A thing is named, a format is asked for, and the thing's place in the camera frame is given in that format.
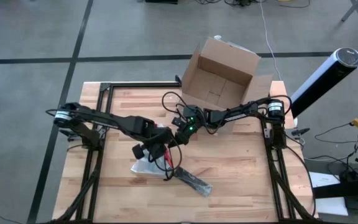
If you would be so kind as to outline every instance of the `butcher block tabletop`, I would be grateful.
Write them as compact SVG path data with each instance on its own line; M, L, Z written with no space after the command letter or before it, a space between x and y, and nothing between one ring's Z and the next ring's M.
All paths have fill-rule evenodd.
M100 83L83 85L80 104L96 107ZM180 94L179 88L115 88L110 113L119 116L139 115L158 124L171 124L175 114L161 105L167 91ZM284 83L274 81L270 95L286 95ZM166 105L174 108L176 96L168 95ZM288 108L288 100L281 99ZM285 128L293 128L288 113ZM74 146L81 141L71 142ZM131 171L136 159L132 147L135 140L118 130L110 129L106 145L93 221L106 222L276 222L277 215L262 128L257 118L237 120L232 134L214 136L201 130L189 144L181 146L181 167L213 186L209 197L203 197L182 181L163 181L152 175ZM287 139L287 144L303 157L300 146ZM60 188L53 212L58 218L80 191L87 150L80 147L67 152ZM289 150L283 150L292 192L310 213L313 211L311 186L305 168ZM174 164L179 153L172 148ZM90 192L85 200L86 217ZM288 217L285 197L281 192L284 214Z

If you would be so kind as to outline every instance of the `open cardboard box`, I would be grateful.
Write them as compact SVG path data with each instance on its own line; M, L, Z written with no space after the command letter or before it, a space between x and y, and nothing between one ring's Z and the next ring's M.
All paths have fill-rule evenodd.
M226 110L269 95L273 76L255 76L260 57L253 52L209 38L197 47L182 78L188 105ZM234 122L219 129L230 133Z

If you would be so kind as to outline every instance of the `metal bracket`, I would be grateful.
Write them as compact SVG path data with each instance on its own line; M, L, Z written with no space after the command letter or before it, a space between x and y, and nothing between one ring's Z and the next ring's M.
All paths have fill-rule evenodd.
M106 133L106 128L101 128L100 130L99 130L99 136L100 136L100 139L102 139L102 135L104 135Z
M105 91L111 86L111 83L100 83L99 91Z
M180 77L175 75L175 81L179 84L179 86L181 87L181 80Z
M64 134L65 136L67 136L68 142L81 140L81 137L79 135L77 135L76 133L74 133L73 131L59 130L59 132Z
M291 138L295 139L295 140L300 140L301 139L301 135L300 134L293 134L294 131L299 130L298 128L291 128L291 129L286 129L285 133L287 134L287 136L290 136Z
M264 128L265 139L270 139L270 128Z

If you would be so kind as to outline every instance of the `gray floor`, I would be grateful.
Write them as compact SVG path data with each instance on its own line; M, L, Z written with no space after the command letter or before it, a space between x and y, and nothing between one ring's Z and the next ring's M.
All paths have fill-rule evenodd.
M298 0L293 4L303 4ZM0 0L0 58L71 57L87 0ZM274 52L358 50L358 15L341 23L350 1L311 0L305 9L264 3ZM258 53L269 52L260 7L233 8L222 2L177 6L136 0L94 0L80 57L191 54L198 42L220 34ZM288 94L316 70L325 57L278 58ZM77 101L85 81L173 80L187 60L78 63L67 101ZM0 65L0 215L26 222L44 158L52 119L44 111L57 106L68 63ZM277 74L263 58L258 75ZM352 145L315 141L313 136L358 117L358 70L299 116L305 134L305 157L342 157ZM354 140L357 130L344 128L327 138ZM67 143L59 137L42 200L39 222L50 219L62 174ZM327 221L358 223L358 217L322 215Z

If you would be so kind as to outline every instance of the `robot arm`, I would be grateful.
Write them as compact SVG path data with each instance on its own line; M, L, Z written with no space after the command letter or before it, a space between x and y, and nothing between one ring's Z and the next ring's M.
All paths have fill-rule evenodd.
M259 106L267 105L267 116L258 112ZM209 110L195 106L186 105L183 109L182 118L174 118L172 124L178 126L175 133L175 140L178 144L188 144L191 135L197 132L199 128L205 127L210 134L214 134L218 128L226 123L246 117L257 117L272 125L269 136L275 146L284 148L286 138L284 132L285 112L284 102L273 98L262 98L257 101L250 101L247 104L240 105L225 111Z
M140 141L143 145L132 148L137 159L144 157L143 150L150 151L153 159L163 156L166 147L173 139L172 130L168 127L158 128L154 121L141 116L121 117L92 110L79 103L66 103L55 113L53 123L59 128L68 128L79 135L83 144L90 147L101 147L100 134L97 130L89 129L84 123L93 123L118 129L131 138Z

